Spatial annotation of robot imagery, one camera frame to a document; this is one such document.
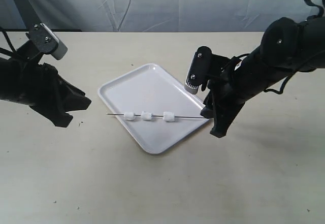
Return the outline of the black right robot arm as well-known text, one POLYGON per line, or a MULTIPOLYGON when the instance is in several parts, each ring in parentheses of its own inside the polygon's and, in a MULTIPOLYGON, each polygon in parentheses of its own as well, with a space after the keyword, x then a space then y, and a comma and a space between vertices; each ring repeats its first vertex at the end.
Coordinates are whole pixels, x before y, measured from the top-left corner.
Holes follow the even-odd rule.
POLYGON ((297 72, 324 68, 324 18, 300 23, 280 18, 244 59, 212 53, 207 59, 203 87, 209 93, 201 115, 213 118, 210 133, 222 138, 249 99, 261 92, 282 94, 297 72))

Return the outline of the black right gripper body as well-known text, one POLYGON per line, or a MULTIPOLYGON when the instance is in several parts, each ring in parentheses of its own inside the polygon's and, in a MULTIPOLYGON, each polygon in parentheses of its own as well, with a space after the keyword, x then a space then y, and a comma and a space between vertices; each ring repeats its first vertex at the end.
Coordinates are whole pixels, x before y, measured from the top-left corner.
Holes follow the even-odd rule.
POLYGON ((240 110, 242 109, 244 103, 235 102, 232 98, 234 87, 231 85, 231 79, 235 67, 247 56, 248 54, 244 53, 228 58, 212 54, 206 88, 209 89, 207 95, 213 96, 214 108, 225 109, 228 107, 240 107, 240 110))

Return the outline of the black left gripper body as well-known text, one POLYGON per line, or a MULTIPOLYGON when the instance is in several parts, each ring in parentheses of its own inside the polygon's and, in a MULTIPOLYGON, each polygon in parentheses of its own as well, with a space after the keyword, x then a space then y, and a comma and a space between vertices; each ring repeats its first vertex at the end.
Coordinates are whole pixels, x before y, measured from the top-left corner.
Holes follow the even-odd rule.
POLYGON ((58 92, 58 71, 47 63, 39 64, 46 54, 39 52, 31 41, 23 44, 18 54, 23 59, 17 61, 19 74, 15 102, 28 105, 37 112, 43 111, 47 101, 58 92))

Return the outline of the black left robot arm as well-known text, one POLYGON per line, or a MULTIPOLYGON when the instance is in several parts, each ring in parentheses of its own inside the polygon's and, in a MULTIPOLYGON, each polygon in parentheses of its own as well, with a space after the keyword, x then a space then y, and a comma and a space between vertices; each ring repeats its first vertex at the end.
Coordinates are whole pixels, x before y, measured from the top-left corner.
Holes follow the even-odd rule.
POLYGON ((1 49, 1 100, 23 104, 50 120, 56 127, 67 127, 71 111, 86 110, 90 104, 85 92, 67 82, 56 67, 40 60, 51 55, 62 59, 66 45, 44 23, 33 25, 28 40, 15 49, 7 32, 1 29, 10 50, 1 49))

